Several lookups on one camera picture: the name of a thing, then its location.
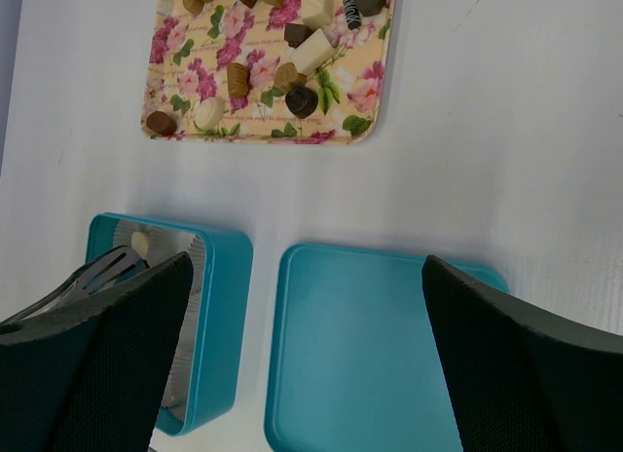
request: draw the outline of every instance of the tray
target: tray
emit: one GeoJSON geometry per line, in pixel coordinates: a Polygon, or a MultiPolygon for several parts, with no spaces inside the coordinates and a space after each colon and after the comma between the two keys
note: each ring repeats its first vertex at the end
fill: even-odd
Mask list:
{"type": "MultiPolygon", "coordinates": [[[[274,451],[462,451],[423,263],[327,245],[284,253],[265,418],[274,451]]],[[[454,265],[507,290],[487,267],[454,265]]]]}
{"type": "Polygon", "coordinates": [[[277,67],[291,53],[283,41],[288,22],[301,22],[301,0],[286,0],[277,9],[261,0],[253,10],[238,0],[215,0],[193,17],[182,0],[160,0],[147,74],[141,126],[151,138],[200,142],[295,143],[345,145],[362,140],[374,128],[383,93],[385,61],[395,0],[357,32],[348,30],[343,0],[335,0],[334,23],[325,33],[338,48],[336,56],[310,77],[319,104],[309,118],[297,120],[283,94],[274,89],[277,67]],[[249,96],[229,99],[227,64],[250,70],[249,96]],[[193,122],[195,108],[212,96],[225,99],[220,125],[205,132],[193,122]],[[145,119],[162,110],[177,121],[170,137],[157,137],[145,119]]]}

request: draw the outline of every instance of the open box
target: open box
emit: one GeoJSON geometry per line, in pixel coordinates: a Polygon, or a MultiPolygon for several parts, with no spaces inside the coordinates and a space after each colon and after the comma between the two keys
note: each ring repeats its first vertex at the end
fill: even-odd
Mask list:
{"type": "Polygon", "coordinates": [[[87,261],[113,247],[120,220],[192,233],[205,246],[205,266],[195,269],[203,272],[203,285],[185,420],[161,408],[156,423],[169,435],[188,433],[234,405],[253,247],[239,231],[104,213],[91,223],[87,261]]]}

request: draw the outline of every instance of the round chocolate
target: round chocolate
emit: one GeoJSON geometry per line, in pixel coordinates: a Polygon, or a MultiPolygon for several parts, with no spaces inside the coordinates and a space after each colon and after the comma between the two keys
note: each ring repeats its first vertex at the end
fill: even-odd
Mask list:
{"type": "Polygon", "coordinates": [[[285,105],[299,119],[305,119],[318,107],[318,95],[307,87],[295,87],[285,96],[285,105]]]}
{"type": "Polygon", "coordinates": [[[147,116],[145,126],[158,135],[173,135],[177,131],[177,123],[163,111],[154,111],[147,116]]]}

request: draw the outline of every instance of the pink flower pattern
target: pink flower pattern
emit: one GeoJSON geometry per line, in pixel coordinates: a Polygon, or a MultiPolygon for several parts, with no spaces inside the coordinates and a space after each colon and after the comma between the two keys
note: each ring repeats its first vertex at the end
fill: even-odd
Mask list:
{"type": "MultiPolygon", "coordinates": [[[[249,71],[249,93],[254,89],[263,89],[273,80],[280,58],[266,57],[266,51],[253,50],[246,55],[246,68],[249,71]]],[[[242,98],[230,98],[232,114],[249,105],[249,95],[242,98]]]]}
{"type": "Polygon", "coordinates": [[[178,23],[173,28],[171,28],[171,31],[168,34],[168,38],[166,40],[168,44],[168,50],[171,53],[175,53],[182,47],[182,45],[186,41],[187,30],[188,25],[182,25],[181,23],[178,23]]]}
{"type": "Polygon", "coordinates": [[[258,89],[263,89],[275,78],[276,69],[279,66],[280,57],[266,57],[266,51],[253,50],[246,58],[249,69],[249,81],[258,89]]]}
{"type": "Polygon", "coordinates": [[[335,28],[331,30],[328,35],[331,44],[335,48],[343,45],[349,49],[355,46],[363,46],[376,32],[375,21],[369,17],[364,17],[361,20],[361,26],[359,28],[350,30],[348,28],[346,15],[344,14],[344,6],[338,9],[335,17],[335,28]]]}
{"type": "Polygon", "coordinates": [[[181,77],[177,78],[179,92],[184,96],[193,96],[199,88],[199,75],[197,72],[187,70],[181,77]]]}
{"type": "Polygon", "coordinates": [[[214,74],[207,73],[199,57],[188,64],[186,72],[177,78],[177,85],[179,92],[188,98],[198,94],[200,102],[215,97],[217,93],[214,74]]]}
{"type": "Polygon", "coordinates": [[[379,60],[363,71],[361,82],[354,90],[348,92],[348,100],[354,103],[357,111],[366,113],[376,108],[383,91],[384,76],[385,68],[379,60]]]}
{"type": "Polygon", "coordinates": [[[225,38],[234,38],[244,28],[244,17],[246,7],[236,3],[232,9],[223,17],[223,34],[225,38]]]}
{"type": "Polygon", "coordinates": [[[287,23],[299,18],[301,12],[301,0],[285,0],[280,8],[273,7],[269,14],[267,30],[282,30],[287,23]]]}
{"type": "Polygon", "coordinates": [[[314,132],[308,138],[298,138],[296,143],[302,145],[322,145],[335,137],[337,131],[332,129],[329,132],[314,132]]]}
{"type": "Polygon", "coordinates": [[[216,70],[222,70],[242,54],[242,42],[246,32],[255,25],[255,17],[250,9],[236,3],[223,18],[225,45],[216,52],[216,70]]]}
{"type": "Polygon", "coordinates": [[[149,77],[145,84],[143,105],[143,117],[156,111],[166,101],[165,79],[162,77],[149,77]]]}
{"type": "Polygon", "coordinates": [[[170,51],[168,37],[173,28],[177,27],[177,25],[179,25],[179,19],[167,17],[164,21],[164,26],[158,28],[154,32],[154,36],[152,37],[152,51],[149,55],[149,61],[151,63],[162,64],[165,62],[165,56],[170,51]]]}

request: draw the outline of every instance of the floral tray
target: floral tray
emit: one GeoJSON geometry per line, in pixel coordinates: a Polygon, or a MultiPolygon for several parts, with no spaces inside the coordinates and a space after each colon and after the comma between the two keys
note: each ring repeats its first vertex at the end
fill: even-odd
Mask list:
{"type": "Polygon", "coordinates": [[[236,143],[353,144],[370,133],[379,114],[395,0],[377,16],[364,18],[355,32],[346,24],[343,0],[335,0],[333,24],[325,28],[336,55],[310,77],[318,93],[318,109],[301,121],[287,109],[274,88],[277,67],[293,51],[283,41],[286,23],[301,22],[301,0],[274,8],[261,0],[253,10],[238,0],[215,0],[194,17],[182,0],[160,0],[152,39],[147,86],[141,117],[162,110],[177,121],[171,140],[236,143]],[[227,65],[249,69],[251,91],[229,98],[227,65]],[[226,99],[227,111],[209,132],[194,121],[195,108],[207,98],[226,99]]]}

